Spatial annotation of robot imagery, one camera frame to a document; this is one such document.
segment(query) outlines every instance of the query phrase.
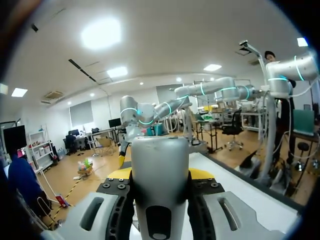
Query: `ceiling vent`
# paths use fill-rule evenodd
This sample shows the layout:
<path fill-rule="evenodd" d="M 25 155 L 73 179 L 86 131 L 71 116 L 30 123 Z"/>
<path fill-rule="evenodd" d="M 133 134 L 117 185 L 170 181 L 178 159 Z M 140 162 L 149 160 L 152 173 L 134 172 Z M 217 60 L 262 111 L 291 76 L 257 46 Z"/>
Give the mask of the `ceiling vent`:
<path fill-rule="evenodd" d="M 44 98 L 54 100 L 61 98 L 63 95 L 64 94 L 61 91 L 51 91 L 47 95 L 45 95 Z"/>
<path fill-rule="evenodd" d="M 51 104 L 51 102 L 46 101 L 46 100 L 41 100 L 41 103 L 44 104 L 44 105 L 50 105 Z"/>
<path fill-rule="evenodd" d="M 248 64 L 250 64 L 251 66 L 257 66 L 259 64 L 259 60 L 258 59 L 253 59 L 248 61 Z"/>

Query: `robotic arm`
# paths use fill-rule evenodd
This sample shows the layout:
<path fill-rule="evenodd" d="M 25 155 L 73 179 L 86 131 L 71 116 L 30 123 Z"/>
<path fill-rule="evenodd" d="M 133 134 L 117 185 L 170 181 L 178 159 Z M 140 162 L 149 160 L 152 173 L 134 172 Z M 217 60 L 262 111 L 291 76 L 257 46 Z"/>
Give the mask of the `robotic arm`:
<path fill-rule="evenodd" d="M 176 99 L 153 106 L 150 103 L 138 103 L 132 96 L 120 100 L 122 125 L 126 128 L 125 141 L 119 151 L 119 165 L 125 160 L 126 150 L 135 137 L 142 137 L 141 128 L 148 128 L 156 121 L 171 115 L 175 110 L 191 106 L 189 96 L 201 96 L 221 92 L 222 100 L 253 100 L 260 94 L 252 85 L 236 86 L 232 77 L 222 77 L 210 82 L 201 82 L 181 86 L 174 90 Z"/>
<path fill-rule="evenodd" d="M 269 86 L 267 100 L 268 109 L 268 139 L 264 161 L 264 167 L 258 181 L 267 183 L 268 173 L 273 162 L 273 151 L 276 134 L 276 109 L 274 98 L 288 98 L 293 93 L 293 87 L 288 79 L 293 81 L 314 81 L 319 76 L 319 69 L 316 63 L 317 56 L 308 52 L 302 56 L 294 56 L 286 61 L 268 63 L 266 68 L 266 79 Z"/>
<path fill-rule="evenodd" d="M 294 56 L 286 61 L 268 63 L 266 77 L 273 97 L 287 98 L 292 93 L 291 85 L 287 79 L 293 81 L 313 81 L 319 76 L 314 52 L 307 52 L 301 56 Z"/>

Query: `yellow and black tape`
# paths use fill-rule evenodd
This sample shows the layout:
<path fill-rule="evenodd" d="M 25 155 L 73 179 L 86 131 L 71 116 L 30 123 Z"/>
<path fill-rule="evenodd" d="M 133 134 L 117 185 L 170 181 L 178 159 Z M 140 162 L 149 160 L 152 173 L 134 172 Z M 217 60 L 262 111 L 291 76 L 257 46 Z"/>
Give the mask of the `yellow and black tape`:
<path fill-rule="evenodd" d="M 75 184 L 73 185 L 73 187 L 71 188 L 71 190 L 69 191 L 69 193 L 65 196 L 65 200 L 67 200 L 67 198 L 70 196 L 70 194 L 72 193 L 72 191 L 75 189 L 75 187 L 77 186 L 78 183 L 80 183 L 81 181 L 81 178 L 79 178 Z M 54 217 L 53 219 L 55 220 L 56 217 L 58 216 L 58 213 L 60 211 L 60 209 L 62 208 L 62 206 L 60 205 L 59 208 L 57 209 L 56 213 L 54 214 Z M 52 224 L 54 223 L 54 221 L 51 221 L 50 225 L 49 225 L 49 228 L 51 228 Z"/>

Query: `storage bin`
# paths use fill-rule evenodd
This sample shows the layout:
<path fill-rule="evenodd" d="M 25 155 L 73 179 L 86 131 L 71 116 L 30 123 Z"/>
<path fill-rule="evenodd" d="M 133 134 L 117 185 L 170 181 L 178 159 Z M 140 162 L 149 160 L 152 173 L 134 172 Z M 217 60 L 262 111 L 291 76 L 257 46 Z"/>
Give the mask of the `storage bin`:
<path fill-rule="evenodd" d="M 50 153 L 50 146 L 48 145 L 48 146 L 45 146 L 45 147 L 43 147 L 44 148 L 44 153 L 45 154 L 48 154 L 48 153 Z"/>
<path fill-rule="evenodd" d="M 45 155 L 45 149 L 43 147 L 39 148 L 39 154 L 40 154 L 40 156 Z"/>
<path fill-rule="evenodd" d="M 35 157 L 35 159 L 40 158 L 39 151 L 34 151 L 34 157 Z"/>

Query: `black office chair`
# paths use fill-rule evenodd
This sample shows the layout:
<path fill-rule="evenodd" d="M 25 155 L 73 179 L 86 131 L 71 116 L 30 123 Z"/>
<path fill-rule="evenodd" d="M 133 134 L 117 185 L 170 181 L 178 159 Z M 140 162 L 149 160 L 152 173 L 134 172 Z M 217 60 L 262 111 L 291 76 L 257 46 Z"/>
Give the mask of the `black office chair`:
<path fill-rule="evenodd" d="M 72 137 L 69 137 L 69 135 L 65 136 L 64 141 L 64 146 L 65 149 L 67 149 L 68 153 L 67 155 L 70 156 L 70 154 L 74 154 L 77 152 L 76 145 L 75 145 L 75 140 Z"/>
<path fill-rule="evenodd" d="M 242 122 L 241 122 L 241 109 L 235 111 L 232 115 L 231 125 L 223 125 L 221 127 L 222 134 L 225 135 L 233 135 L 232 141 L 227 142 L 224 147 L 229 147 L 229 151 L 231 151 L 234 146 L 239 146 L 240 150 L 243 148 L 243 143 L 236 141 L 236 135 L 239 135 L 243 132 Z"/>

